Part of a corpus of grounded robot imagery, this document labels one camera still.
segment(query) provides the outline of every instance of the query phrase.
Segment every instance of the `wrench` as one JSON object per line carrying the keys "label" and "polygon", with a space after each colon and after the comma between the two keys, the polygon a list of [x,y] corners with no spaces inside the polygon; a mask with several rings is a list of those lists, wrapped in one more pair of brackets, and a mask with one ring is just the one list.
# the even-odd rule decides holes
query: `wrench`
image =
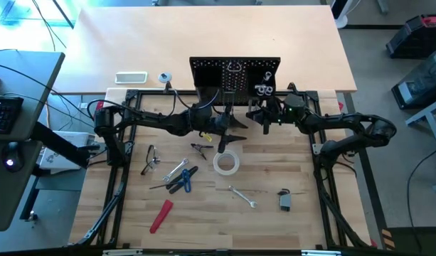
{"label": "wrench", "polygon": [[183,166],[185,166],[185,165],[187,165],[189,163],[189,160],[188,159],[183,159],[183,161],[181,161],[181,163],[177,166],[177,167],[175,167],[175,169],[174,170],[172,170],[171,172],[170,172],[170,174],[167,174],[166,176],[164,176],[163,178],[162,178],[162,180],[165,182],[165,183],[167,183],[167,182],[169,182],[170,181],[170,178],[178,171],[178,170],[181,170],[181,168],[183,168]]}
{"label": "wrench", "polygon": [[257,207],[257,202],[256,201],[249,200],[249,198],[247,198],[245,195],[243,195],[241,192],[239,192],[234,186],[229,186],[229,190],[233,191],[234,193],[236,193],[237,195],[239,195],[243,199],[245,199],[249,203],[251,208],[256,208]]}

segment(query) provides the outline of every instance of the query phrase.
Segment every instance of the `pegboard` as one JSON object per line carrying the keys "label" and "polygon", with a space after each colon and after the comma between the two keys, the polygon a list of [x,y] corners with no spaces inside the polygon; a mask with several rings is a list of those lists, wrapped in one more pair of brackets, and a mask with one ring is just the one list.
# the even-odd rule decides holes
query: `pegboard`
{"label": "pegboard", "polygon": [[[214,105],[247,105],[258,97],[256,85],[266,85],[276,91],[275,73],[281,58],[190,57],[194,85],[201,101],[208,102],[220,89]],[[271,74],[264,80],[265,74]]]}

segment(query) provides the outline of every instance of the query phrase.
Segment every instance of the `wooden tabletop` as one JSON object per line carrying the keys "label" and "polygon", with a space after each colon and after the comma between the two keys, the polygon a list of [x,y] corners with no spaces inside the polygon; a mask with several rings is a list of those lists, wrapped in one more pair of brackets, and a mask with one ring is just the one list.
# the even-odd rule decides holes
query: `wooden tabletop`
{"label": "wooden tabletop", "polygon": [[[121,102],[125,93],[125,89],[109,89],[106,99]],[[324,114],[339,112],[334,91],[320,92],[319,96]],[[189,104],[197,101],[196,97],[184,99]],[[142,108],[168,113],[172,108],[172,97],[143,97]],[[183,109],[177,104],[176,112]],[[137,127],[119,245],[130,242],[131,247],[165,249],[314,249],[316,244],[325,246],[308,136],[293,125],[272,125],[270,133],[262,135],[262,127],[244,117],[246,110],[247,107],[235,108],[235,116],[249,129],[231,131],[231,134],[248,138],[227,146],[237,153],[241,162],[232,176],[221,176],[213,170],[218,137],[213,136],[211,143],[215,149],[203,150],[206,161],[190,145],[209,144],[197,132],[175,137],[164,130]],[[344,138],[344,131],[327,131],[326,135],[328,139],[338,140]],[[155,171],[141,176],[150,144],[157,147],[161,163]],[[187,167],[198,166],[191,178],[192,192],[185,193],[181,189],[170,195],[165,188],[149,190],[151,186],[163,184],[162,177],[183,158],[190,161]],[[103,159],[105,156],[98,156],[95,161]],[[87,170],[70,234],[71,242],[82,238],[101,214],[109,174],[110,167],[106,164],[96,164]],[[343,215],[361,238],[370,242],[353,172],[336,165],[334,174]],[[257,208],[251,208],[229,191],[229,185],[257,201]],[[292,193],[290,212],[280,210],[277,193],[282,188],[288,188]],[[150,234],[149,228],[166,199],[172,201],[174,207],[157,232]],[[113,215],[107,229],[107,241],[112,221]]]}
{"label": "wooden tabletop", "polygon": [[171,6],[82,9],[54,84],[64,94],[104,94],[115,73],[147,71],[144,85],[194,90],[189,57],[281,57],[277,90],[354,92],[329,6]]}

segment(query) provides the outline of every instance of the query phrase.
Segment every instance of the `safety glasses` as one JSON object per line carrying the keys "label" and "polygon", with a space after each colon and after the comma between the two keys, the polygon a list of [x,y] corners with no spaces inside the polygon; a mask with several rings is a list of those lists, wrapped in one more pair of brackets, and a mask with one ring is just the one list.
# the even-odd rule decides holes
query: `safety glasses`
{"label": "safety glasses", "polygon": [[161,161],[161,159],[157,155],[156,147],[154,145],[149,145],[145,161],[147,165],[144,167],[140,175],[145,175],[148,170],[153,169],[154,165],[158,164]]}

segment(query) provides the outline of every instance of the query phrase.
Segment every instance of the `roll of tape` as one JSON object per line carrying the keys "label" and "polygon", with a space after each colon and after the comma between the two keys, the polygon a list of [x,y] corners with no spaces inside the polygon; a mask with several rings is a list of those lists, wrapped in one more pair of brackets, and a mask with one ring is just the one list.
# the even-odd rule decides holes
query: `roll of tape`
{"label": "roll of tape", "polygon": [[[233,158],[233,163],[235,165],[234,165],[234,167],[231,170],[224,171],[224,170],[222,170],[219,167],[218,162],[223,157],[231,157],[231,158]],[[221,153],[217,153],[215,155],[215,158],[213,159],[213,167],[214,167],[215,171],[217,171],[220,175],[229,176],[229,175],[234,174],[238,170],[238,168],[240,168],[240,159],[238,158],[237,154],[234,151],[226,149],[222,154]]]}

